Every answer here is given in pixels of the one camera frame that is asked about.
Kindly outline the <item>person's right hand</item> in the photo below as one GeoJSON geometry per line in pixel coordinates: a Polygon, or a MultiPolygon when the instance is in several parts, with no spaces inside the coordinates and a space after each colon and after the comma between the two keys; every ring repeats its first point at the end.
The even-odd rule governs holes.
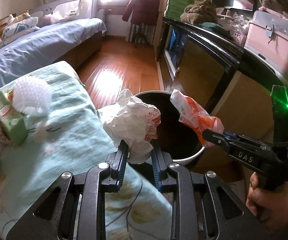
{"type": "Polygon", "coordinates": [[[270,232],[275,232],[288,223],[288,186],[271,192],[260,188],[258,179],[259,175],[254,172],[245,204],[270,232]]]}

